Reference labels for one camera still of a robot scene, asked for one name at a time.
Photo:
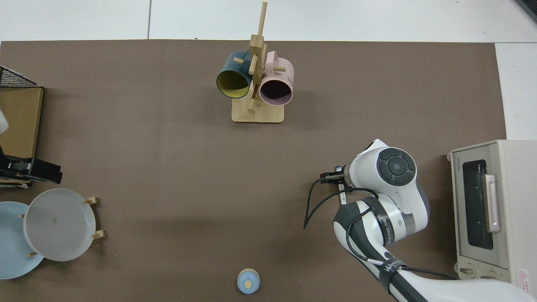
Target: white plate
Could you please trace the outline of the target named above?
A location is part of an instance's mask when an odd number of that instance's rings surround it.
[[[24,235],[30,246],[45,258],[68,261],[81,256],[91,245],[95,216],[77,193],[51,189],[39,194],[24,218]]]
[[[33,252],[24,238],[24,220],[19,215],[26,213],[28,206],[16,202],[0,203],[0,279],[13,279],[33,270],[43,260]]]

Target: dark green mug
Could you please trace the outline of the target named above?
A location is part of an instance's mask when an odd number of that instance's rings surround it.
[[[242,60],[242,63],[236,62],[235,58]],[[216,77],[216,86],[221,93],[230,98],[242,98],[248,93],[252,82],[252,76],[248,73],[251,61],[250,50],[229,55]]]

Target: white floor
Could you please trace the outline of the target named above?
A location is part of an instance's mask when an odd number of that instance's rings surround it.
[[[248,40],[260,0],[1,0],[0,41]],[[269,0],[266,40],[496,43],[508,139],[537,140],[537,22],[515,0]]]

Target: toaster oven handle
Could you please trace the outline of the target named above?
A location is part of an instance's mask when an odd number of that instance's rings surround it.
[[[485,221],[491,233],[502,230],[498,214],[498,193],[496,190],[496,175],[483,174],[482,183],[485,197]]]

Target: black cable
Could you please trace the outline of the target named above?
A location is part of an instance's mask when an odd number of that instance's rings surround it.
[[[308,202],[306,203],[306,217],[304,217],[304,227],[303,228],[306,228],[306,225],[308,224],[306,221],[309,220],[308,219],[308,212],[309,212],[309,201],[311,199],[311,192],[313,191],[313,187],[315,187],[315,185],[320,182],[321,179],[317,179],[316,181],[313,182],[313,184],[311,184],[311,187],[309,188],[309,194],[308,194]]]
[[[361,259],[361,260],[363,260],[363,261],[367,261],[367,258],[364,257],[364,256],[362,256],[362,255],[360,255],[360,254],[358,254],[358,252],[352,247],[349,233],[351,232],[351,228],[352,228],[352,226],[353,226],[358,220],[362,219],[362,217],[363,217],[365,214],[371,212],[371,210],[372,210],[371,208],[368,208],[367,210],[365,210],[365,211],[363,211],[362,213],[360,213],[360,216],[354,218],[354,219],[352,220],[352,222],[349,224],[349,227],[347,228],[347,230],[346,230],[346,232],[345,232],[345,238],[346,238],[346,240],[347,240],[347,246],[349,247],[349,249],[351,250],[351,252],[352,252],[357,258],[359,258],[359,259]]]
[[[407,271],[422,272],[422,273],[425,273],[425,274],[442,276],[442,277],[445,277],[445,278],[448,278],[448,279],[451,279],[451,280],[460,280],[458,278],[455,278],[455,277],[453,277],[451,275],[448,275],[448,274],[445,274],[445,273],[439,272],[439,271],[426,270],[426,269],[417,269],[417,268],[409,268],[409,267],[406,267],[406,266],[401,266],[401,269],[402,270],[407,270]]]
[[[370,189],[365,189],[365,188],[349,188],[349,189],[343,189],[343,190],[340,190],[340,191],[337,191],[335,193],[332,193],[328,196],[326,196],[323,200],[321,200],[316,206],[315,208],[313,208],[313,210],[311,211],[311,213],[309,213],[308,215],[308,210],[309,210],[309,200],[310,200],[310,196],[311,196],[311,191],[313,190],[313,186],[318,182],[318,181],[315,181],[313,183],[313,185],[311,185],[311,189],[309,191],[310,195],[308,196],[308,204],[307,204],[307,208],[306,208],[306,218],[304,219],[304,228],[306,228],[306,226],[308,225],[308,222],[309,220],[311,219],[311,217],[313,216],[313,214],[315,213],[315,211],[317,211],[317,209],[325,202],[327,201],[328,199],[330,199],[331,197],[335,196],[335,195],[338,195],[340,193],[343,193],[343,192],[351,192],[351,191],[364,191],[364,192],[369,192],[371,194],[373,194],[373,196],[375,196],[375,198],[379,198],[379,196],[376,194],[375,191],[373,190],[370,190]]]

